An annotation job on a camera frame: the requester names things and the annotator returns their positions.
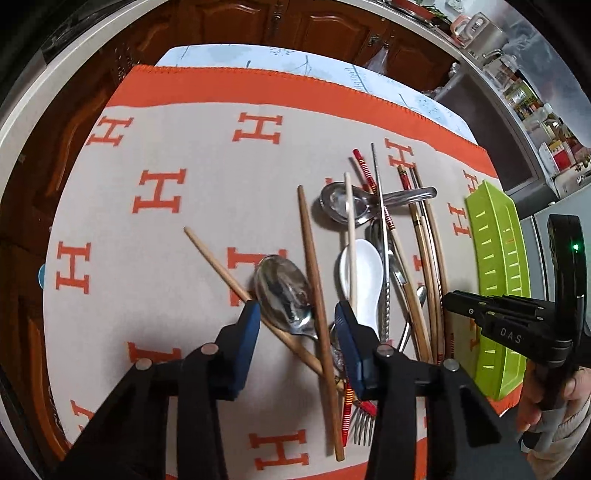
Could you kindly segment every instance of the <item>spoon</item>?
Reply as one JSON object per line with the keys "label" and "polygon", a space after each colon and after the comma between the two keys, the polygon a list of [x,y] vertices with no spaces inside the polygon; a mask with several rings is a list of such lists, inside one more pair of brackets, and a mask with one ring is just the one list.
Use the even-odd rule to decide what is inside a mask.
{"label": "spoon", "polygon": [[[312,290],[306,276],[290,260],[269,255],[256,266],[256,297],[263,315],[277,328],[318,341],[312,309]],[[343,355],[334,347],[335,367],[344,369]]]}
{"label": "spoon", "polygon": [[[418,301],[421,303],[421,307],[423,307],[425,305],[425,301],[427,300],[427,287],[425,285],[421,285],[419,288],[417,288],[417,297],[418,297]],[[404,332],[402,333],[402,337],[405,337],[405,332],[408,328],[408,321],[406,323],[406,325],[404,326]],[[336,348],[337,350],[340,350],[340,345],[339,345],[339,337],[337,335],[337,331],[336,331],[336,323],[332,323],[330,325],[330,343],[332,344],[332,346],[334,348]],[[408,340],[410,339],[410,335],[406,335],[406,342],[404,343],[404,346],[402,346],[402,342],[401,342],[401,346],[402,346],[402,350],[400,351],[404,351],[404,347],[406,347]]]}
{"label": "spoon", "polygon": [[[369,226],[369,237],[371,238],[372,243],[379,249],[382,249],[382,229],[381,225],[379,224],[379,220],[374,220],[371,225]],[[402,271],[402,265],[400,264],[400,259],[398,255],[395,253],[394,243],[392,242],[391,238],[388,238],[388,258],[390,259],[390,268],[391,271],[394,273],[394,277],[396,278],[396,282],[398,286],[402,290],[402,285],[407,283],[407,278],[404,276]],[[421,303],[421,307],[425,303],[425,299],[427,298],[427,287],[424,285],[420,286],[417,289],[418,299]],[[398,350],[400,352],[404,352],[404,349],[408,345],[408,341],[410,340],[411,336],[411,326],[410,326],[410,318],[407,312],[406,316],[406,324],[404,325],[404,330],[402,331],[402,336],[400,337],[400,341],[398,343]]]}
{"label": "spoon", "polygon": [[[355,241],[357,250],[357,321],[378,330],[378,302],[384,284],[384,266],[375,247],[367,240]],[[343,295],[349,297],[349,256],[347,248],[343,250],[339,261],[340,288]]]}
{"label": "spoon", "polygon": [[[434,187],[423,187],[414,190],[384,194],[384,204],[388,208],[408,205],[435,198],[437,190]],[[347,196],[345,184],[341,181],[329,183],[320,192],[320,206],[335,222],[347,225]],[[355,225],[363,225],[379,214],[378,200],[375,195],[353,187],[353,205],[355,206]]]}

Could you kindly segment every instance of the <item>orange border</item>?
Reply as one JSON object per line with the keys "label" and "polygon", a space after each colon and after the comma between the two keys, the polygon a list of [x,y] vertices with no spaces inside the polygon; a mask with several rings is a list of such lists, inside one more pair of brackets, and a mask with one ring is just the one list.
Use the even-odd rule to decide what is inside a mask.
{"label": "orange border", "polygon": [[326,113],[430,144],[468,167],[497,178],[486,150],[407,108],[324,80],[271,70],[138,65],[107,106],[251,103]]}

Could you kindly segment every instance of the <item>blue patterned tablecloth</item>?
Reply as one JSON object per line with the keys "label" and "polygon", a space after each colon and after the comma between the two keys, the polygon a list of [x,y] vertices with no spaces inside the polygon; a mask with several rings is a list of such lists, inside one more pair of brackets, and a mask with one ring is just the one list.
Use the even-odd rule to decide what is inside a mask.
{"label": "blue patterned tablecloth", "polygon": [[160,59],[157,66],[243,67],[314,77],[404,106],[476,143],[467,123],[443,105],[396,80],[322,55],[261,45],[190,45],[172,48]]}

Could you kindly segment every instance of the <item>screw head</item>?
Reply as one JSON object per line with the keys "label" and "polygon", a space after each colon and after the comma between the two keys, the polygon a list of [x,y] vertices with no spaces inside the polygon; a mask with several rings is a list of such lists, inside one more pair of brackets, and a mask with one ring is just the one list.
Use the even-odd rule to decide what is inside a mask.
{"label": "screw head", "polygon": [[206,343],[201,347],[201,353],[203,355],[215,355],[219,349],[220,347],[218,347],[217,344],[213,342]]}
{"label": "screw head", "polygon": [[450,372],[457,372],[460,369],[460,364],[453,358],[447,358],[443,361],[443,366]]}
{"label": "screw head", "polygon": [[135,367],[138,370],[147,370],[148,368],[150,368],[152,366],[152,360],[150,360],[149,358],[140,358],[136,363],[135,363]]}
{"label": "screw head", "polygon": [[378,346],[376,351],[378,355],[390,358],[394,354],[394,347],[388,345],[387,343],[382,343]]}

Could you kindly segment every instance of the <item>cabinet door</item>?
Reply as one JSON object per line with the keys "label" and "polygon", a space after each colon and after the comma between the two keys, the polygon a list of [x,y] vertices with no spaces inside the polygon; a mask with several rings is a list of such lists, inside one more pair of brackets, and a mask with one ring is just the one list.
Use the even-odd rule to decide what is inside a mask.
{"label": "cabinet door", "polygon": [[455,61],[439,47],[416,33],[393,26],[388,52],[387,76],[422,92],[445,84]]}
{"label": "cabinet door", "polygon": [[66,180],[115,81],[100,52],[66,83],[23,147],[0,205],[0,237],[45,257]]}
{"label": "cabinet door", "polygon": [[183,45],[266,45],[287,0],[181,0],[178,34]]}
{"label": "cabinet door", "polygon": [[[333,0],[292,0],[281,20],[278,45],[359,63],[363,49],[375,47],[388,21]],[[364,58],[371,58],[371,52]]]}
{"label": "cabinet door", "polygon": [[[40,453],[48,467],[54,469],[67,449],[66,439],[55,421],[46,362],[39,355],[31,356],[32,336],[28,333],[31,322],[39,325],[42,315],[43,291],[37,283],[37,272],[43,261],[43,257],[0,241],[0,365],[12,387],[12,395],[22,408],[20,416],[11,419],[17,436],[33,459],[36,460]],[[40,377],[37,380],[42,379],[38,382],[41,388],[46,389],[40,391],[39,385],[35,386],[38,396],[43,398],[43,406],[34,401],[33,372]],[[24,426],[22,414],[27,419],[28,428]],[[27,431],[36,446],[28,442]]]}
{"label": "cabinet door", "polygon": [[104,46],[103,52],[113,57],[119,82],[134,65],[155,65],[169,49],[180,45],[177,7],[177,0],[169,0],[138,18]]}

